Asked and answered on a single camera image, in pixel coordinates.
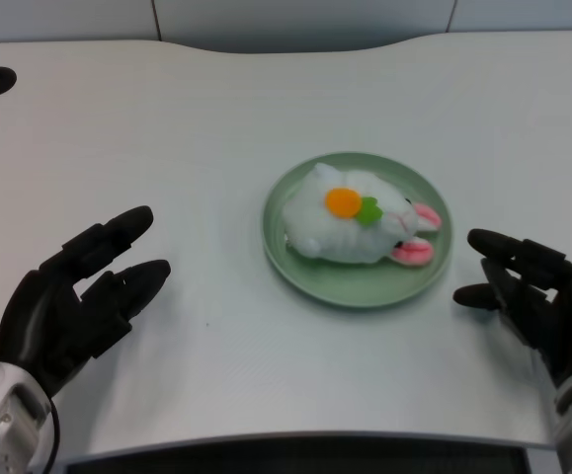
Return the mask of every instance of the plush bunny ear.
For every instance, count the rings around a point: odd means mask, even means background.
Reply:
[[[417,231],[418,232],[437,232],[442,226],[442,219],[435,210],[425,204],[413,204],[415,212],[417,212]]]
[[[392,261],[407,267],[423,267],[433,260],[435,249],[428,240],[413,237],[393,249],[388,257]]]

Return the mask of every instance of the gray wall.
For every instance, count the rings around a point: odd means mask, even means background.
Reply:
[[[572,0],[458,0],[450,30],[572,30]]]
[[[453,1],[156,0],[156,9],[165,41],[236,52],[327,51],[443,33]]]
[[[150,0],[0,0],[0,41],[157,38]]]
[[[572,0],[154,0],[165,41],[360,49],[432,33],[572,29]],[[0,0],[0,41],[158,38],[152,0]]]

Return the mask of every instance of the table surface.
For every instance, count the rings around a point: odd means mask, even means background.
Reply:
[[[450,297],[484,280],[474,227],[572,260],[572,33],[265,55],[0,44],[0,65],[18,74],[0,96],[0,317],[27,270],[137,205],[154,225],[111,270],[173,268],[132,333],[57,397],[61,460],[286,432],[549,444],[530,352]],[[406,304],[323,306],[264,256],[274,181],[344,150],[399,160],[448,201],[449,269]]]

